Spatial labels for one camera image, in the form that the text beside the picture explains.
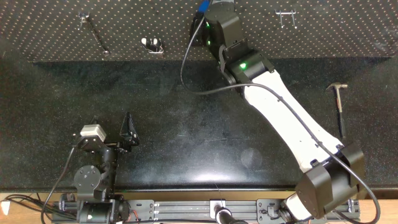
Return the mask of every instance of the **blue object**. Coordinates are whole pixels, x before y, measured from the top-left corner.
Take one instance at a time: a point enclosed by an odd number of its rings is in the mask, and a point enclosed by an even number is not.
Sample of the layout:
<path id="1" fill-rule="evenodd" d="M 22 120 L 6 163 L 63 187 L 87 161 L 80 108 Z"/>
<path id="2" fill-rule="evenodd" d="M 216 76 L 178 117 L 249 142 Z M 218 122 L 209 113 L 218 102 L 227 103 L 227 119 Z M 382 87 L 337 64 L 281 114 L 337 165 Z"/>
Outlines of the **blue object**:
<path id="1" fill-rule="evenodd" d="M 200 6 L 199 6 L 199 9 L 198 9 L 198 12 L 202 12 L 202 13 L 205 13 L 206 12 L 206 10 L 207 10 L 207 8 L 209 7 L 209 1 L 203 1 L 201 4 L 200 4 Z"/>

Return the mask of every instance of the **green led light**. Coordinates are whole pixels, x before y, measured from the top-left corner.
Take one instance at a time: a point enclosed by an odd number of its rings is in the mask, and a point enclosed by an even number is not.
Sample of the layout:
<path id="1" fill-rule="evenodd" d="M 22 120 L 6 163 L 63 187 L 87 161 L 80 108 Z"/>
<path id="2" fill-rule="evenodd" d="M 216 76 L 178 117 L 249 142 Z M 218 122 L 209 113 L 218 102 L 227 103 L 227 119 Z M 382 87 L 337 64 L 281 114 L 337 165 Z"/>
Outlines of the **green led light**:
<path id="1" fill-rule="evenodd" d="M 239 66 L 240 66 L 242 69 L 245 69 L 246 66 L 247 66 L 247 64 L 246 64 L 246 63 L 242 63 L 242 64 L 240 64 Z"/>

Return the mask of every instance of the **hammer handle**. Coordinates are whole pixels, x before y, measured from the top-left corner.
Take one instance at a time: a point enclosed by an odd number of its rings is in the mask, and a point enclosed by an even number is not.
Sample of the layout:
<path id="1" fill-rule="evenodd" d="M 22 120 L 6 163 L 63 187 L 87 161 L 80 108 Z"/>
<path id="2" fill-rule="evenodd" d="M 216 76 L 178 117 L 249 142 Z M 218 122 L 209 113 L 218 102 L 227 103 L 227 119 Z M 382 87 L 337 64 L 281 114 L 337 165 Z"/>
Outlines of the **hammer handle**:
<path id="1" fill-rule="evenodd" d="M 346 127 L 344 125 L 343 112 L 338 113 L 338 119 L 339 119 L 339 123 L 340 123 L 340 136 L 341 136 L 341 138 L 345 139 L 346 138 Z"/>

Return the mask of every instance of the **hammer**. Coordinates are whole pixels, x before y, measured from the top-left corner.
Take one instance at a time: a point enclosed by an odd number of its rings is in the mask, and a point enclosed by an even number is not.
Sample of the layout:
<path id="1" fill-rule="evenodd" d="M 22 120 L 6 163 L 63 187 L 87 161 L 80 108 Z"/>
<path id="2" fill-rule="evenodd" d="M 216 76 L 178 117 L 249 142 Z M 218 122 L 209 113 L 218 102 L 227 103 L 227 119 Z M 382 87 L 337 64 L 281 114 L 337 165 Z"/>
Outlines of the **hammer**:
<path id="1" fill-rule="evenodd" d="M 332 83 L 328 86 L 329 89 L 330 87 L 333 87 L 336 90 L 336 95 L 337 95 L 337 109 L 338 109 L 338 121 L 340 124 L 340 135 L 343 139 L 346 138 L 346 130 L 345 130 L 345 126 L 344 126 L 344 119 L 343 119 L 343 107 L 341 106 L 341 99 L 340 99 L 340 92 L 339 89 L 340 88 L 347 88 L 348 85 L 347 84 L 341 84 L 341 83 Z"/>

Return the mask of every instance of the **pegboard hook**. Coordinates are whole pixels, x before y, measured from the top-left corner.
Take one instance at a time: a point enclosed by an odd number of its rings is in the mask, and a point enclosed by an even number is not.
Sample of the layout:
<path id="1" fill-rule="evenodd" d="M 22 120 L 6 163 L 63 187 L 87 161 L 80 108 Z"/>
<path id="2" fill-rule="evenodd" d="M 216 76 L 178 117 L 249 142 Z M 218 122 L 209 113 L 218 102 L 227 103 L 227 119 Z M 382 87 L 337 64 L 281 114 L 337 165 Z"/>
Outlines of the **pegboard hook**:
<path id="1" fill-rule="evenodd" d="M 280 25 L 282 26 L 282 28 L 284 27 L 284 25 L 282 23 L 282 15 L 291 15 L 292 16 L 292 20 L 293 20 L 294 29 L 297 29 L 297 26 L 296 26 L 295 21 L 294 21 L 294 14 L 296 14 L 296 10 L 290 10 L 290 12 L 282 12 L 281 10 L 279 10 L 279 12 L 277 12 L 275 10 L 275 13 L 277 15 L 279 15 L 279 17 L 280 17 Z"/>

